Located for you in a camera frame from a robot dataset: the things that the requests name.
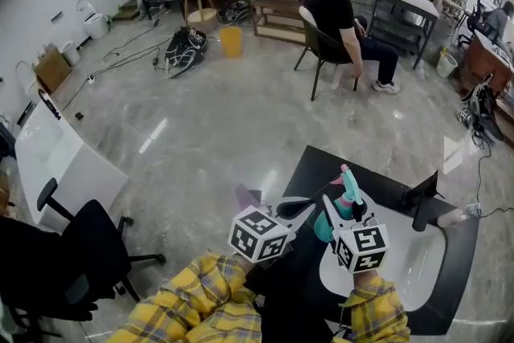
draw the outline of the black bag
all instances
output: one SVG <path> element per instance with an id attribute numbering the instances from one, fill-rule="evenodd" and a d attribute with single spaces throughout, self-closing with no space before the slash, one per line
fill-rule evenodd
<path id="1" fill-rule="evenodd" d="M 179 73 L 170 76 L 173 79 L 182 73 L 195 68 L 206 52 L 207 36 L 191 26 L 181 27 L 175 33 L 166 51 L 169 64 L 181 68 Z"/>

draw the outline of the marble floor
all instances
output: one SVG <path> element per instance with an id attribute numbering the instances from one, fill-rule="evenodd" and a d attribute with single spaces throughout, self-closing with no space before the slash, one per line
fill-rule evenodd
<path id="1" fill-rule="evenodd" d="M 369 15 L 367 6 L 358 7 Z M 166 45 L 181 22 L 177 13 L 162 15 L 159 26 L 107 62 L 104 56 L 111 49 L 151 23 L 118 24 L 105 38 L 88 43 L 55 95 L 57 105 L 63 108 L 94 71 L 153 44 Z M 327 65 L 311 102 L 315 58 L 306 55 L 293 71 L 300 46 L 255 37 L 244 25 L 240 59 L 223 56 L 214 32 L 205 61 L 179 79 L 167 80 L 163 71 L 154 71 L 152 54 L 85 84 L 64 116 L 129 177 L 111 216 L 134 218 L 125 236 L 130 253 L 158 251 L 168 258 L 165 266 L 142 264 L 131 271 L 137 292 L 155 293 L 208 249 L 226 251 L 237 210 L 235 186 L 261 189 L 267 202 L 277 199 L 306 145 L 412 186 L 440 169 L 447 176 L 444 194 L 450 202 L 474 202 L 477 165 L 484 151 L 475 148 L 455 119 L 459 97 L 433 67 L 448 31 L 442 21 L 427 50 L 428 61 L 418 70 L 412 70 L 413 57 L 401 57 L 395 76 L 402 87 L 398 96 L 379 94 L 365 81 L 353 92 L 349 71 L 343 72 L 340 84 L 333 84 L 333 67 Z M 371 63 L 370 77 L 376 71 Z M 81 121 L 75 118 L 77 112 L 84 115 Z M 512 203 L 513 165 L 514 152 L 502 144 L 482 161 L 484 213 Z M 24 202 L 19 184 L 14 196 Z M 481 222 L 471 275 L 449 333 L 412 341 L 498 341 L 514 310 L 513 230 L 513 213 L 494 214 Z M 91 341 L 105 341 L 132 308 L 129 296 L 100 302 L 94 321 L 83 324 Z M 84 341 L 84 332 L 75 324 L 55 322 L 55 327 L 65 341 Z"/>

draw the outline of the man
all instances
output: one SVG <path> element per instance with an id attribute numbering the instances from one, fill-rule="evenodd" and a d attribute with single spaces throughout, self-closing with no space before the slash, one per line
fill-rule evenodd
<path id="1" fill-rule="evenodd" d="M 503 7 L 494 9 L 491 13 L 487 14 L 485 21 L 485 31 L 490 40 L 492 40 L 498 47 L 504 51 L 508 58 L 512 61 L 512 55 L 508 45 L 504 42 L 505 27 L 509 19 L 514 15 L 514 5 L 512 2 L 505 2 Z"/>
<path id="2" fill-rule="evenodd" d="M 141 301 L 128 324 L 109 343 L 284 343 L 342 342 L 326 323 L 309 319 L 308 308 L 284 298 L 282 311 L 256 309 L 255 294 L 244 287 L 253 264 L 240 255 L 208 255 L 194 260 L 156 296 Z M 407 317 L 392 283 L 375 271 L 353 277 L 345 302 L 352 310 L 352 341 L 409 341 Z"/>
<path id="3" fill-rule="evenodd" d="M 340 53 L 321 44 L 323 56 L 333 61 L 351 59 L 356 78 L 364 73 L 362 60 L 378 60 L 380 68 L 378 79 L 372 82 L 373 89 L 391 95 L 399 93 L 400 88 L 393 82 L 398 53 L 389 45 L 365 37 L 368 23 L 361 16 L 354 18 L 350 0 L 304 0 L 304 6 L 311 12 L 318 28 L 342 42 L 346 49 L 346 53 Z"/>

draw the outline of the sneaker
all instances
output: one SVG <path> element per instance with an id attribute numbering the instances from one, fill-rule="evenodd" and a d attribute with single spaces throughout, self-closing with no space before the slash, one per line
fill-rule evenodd
<path id="1" fill-rule="evenodd" d="M 378 80 L 371 84 L 371 87 L 377 92 L 389 93 L 390 95 L 397 95 L 400 92 L 400 87 L 394 82 L 382 84 Z"/>

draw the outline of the white trash bin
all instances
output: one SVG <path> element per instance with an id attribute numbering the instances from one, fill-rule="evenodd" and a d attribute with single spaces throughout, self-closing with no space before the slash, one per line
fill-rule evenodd
<path id="1" fill-rule="evenodd" d="M 447 52 L 441 53 L 441 57 L 439 58 L 439 62 L 437 63 L 437 67 L 435 71 L 438 75 L 446 79 L 454 70 L 459 66 L 457 61 L 453 58 L 452 55 Z"/>
<path id="2" fill-rule="evenodd" d="M 77 51 L 77 46 L 71 41 L 67 42 L 61 48 L 60 52 L 70 66 L 75 66 L 75 64 L 80 60 L 80 55 L 79 51 Z"/>

